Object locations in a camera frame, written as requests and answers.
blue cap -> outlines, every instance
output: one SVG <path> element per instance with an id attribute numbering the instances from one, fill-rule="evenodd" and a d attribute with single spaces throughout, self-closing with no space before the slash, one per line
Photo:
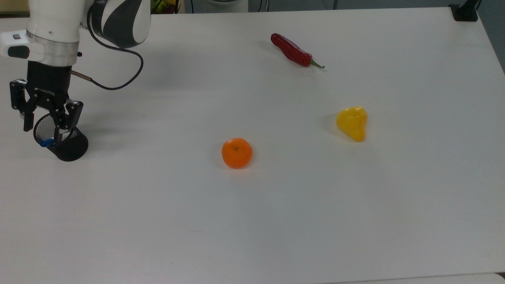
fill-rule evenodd
<path id="1" fill-rule="evenodd" d="M 54 143 L 55 143 L 55 140 L 52 139 L 52 138 L 49 138 L 49 139 L 46 139 L 46 140 L 42 140 L 39 144 L 42 147 L 49 147 L 49 146 L 53 145 Z"/>

yellow bell pepper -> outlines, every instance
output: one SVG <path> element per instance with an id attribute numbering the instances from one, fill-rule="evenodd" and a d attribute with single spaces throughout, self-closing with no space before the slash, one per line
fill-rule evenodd
<path id="1" fill-rule="evenodd" d="M 365 139 L 367 118 L 367 112 L 363 107 L 348 108 L 338 113 L 337 126 L 354 141 L 361 142 Z"/>

orange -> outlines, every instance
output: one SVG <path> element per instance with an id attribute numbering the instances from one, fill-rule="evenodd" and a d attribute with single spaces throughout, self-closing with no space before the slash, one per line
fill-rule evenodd
<path id="1" fill-rule="evenodd" d="M 233 169 L 245 167 L 253 156 L 251 145 L 243 138 L 232 138 L 221 148 L 224 163 Z"/>

gripper logo text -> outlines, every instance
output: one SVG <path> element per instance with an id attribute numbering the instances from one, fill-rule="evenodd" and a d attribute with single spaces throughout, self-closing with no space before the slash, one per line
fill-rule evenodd
<path id="1" fill-rule="evenodd" d="M 43 90 L 43 89 L 39 89 L 39 88 L 35 88 L 35 90 L 39 90 L 39 91 L 42 91 L 42 92 L 44 92 L 44 93 L 52 94 L 53 96 L 55 96 L 55 93 L 54 93 L 54 92 L 52 92 L 52 91 Z"/>

black cable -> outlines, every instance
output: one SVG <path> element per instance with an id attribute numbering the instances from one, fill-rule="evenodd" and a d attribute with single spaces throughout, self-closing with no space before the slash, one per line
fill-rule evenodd
<path id="1" fill-rule="evenodd" d="M 95 80 L 93 80 L 92 78 L 89 78 L 89 81 L 97 86 L 99 86 L 100 88 L 103 88 L 103 89 L 106 89 L 106 90 L 119 90 L 123 87 L 126 87 L 127 85 L 129 85 L 131 82 L 133 82 L 133 80 L 135 80 L 137 78 L 137 76 L 140 74 L 140 72 L 142 71 L 142 68 L 144 67 L 144 58 L 142 58 L 142 56 L 138 53 L 136 53 L 135 51 L 131 51 L 131 50 L 126 50 L 126 49 L 121 49 L 121 48 L 116 48 L 114 46 L 110 46 L 110 45 L 107 45 L 101 41 L 98 40 L 98 38 L 95 36 L 95 34 L 93 33 L 92 29 L 91 29 L 91 21 L 90 21 L 90 18 L 91 18 L 91 9 L 93 7 L 89 8 L 88 10 L 88 15 L 86 16 L 86 25 L 88 26 L 88 30 L 89 30 L 89 34 L 91 35 L 91 37 L 96 41 L 98 42 L 101 46 L 103 47 L 106 47 L 108 49 L 112 49 L 112 50 L 115 50 L 115 51 L 122 51 L 122 52 L 126 52 L 126 53 L 131 53 L 131 54 L 135 54 L 138 56 L 138 58 L 140 59 L 140 67 L 138 68 L 138 71 L 137 73 L 131 77 L 131 79 L 124 83 L 123 85 L 119 86 L 119 87 L 106 87 L 98 82 L 96 82 Z"/>

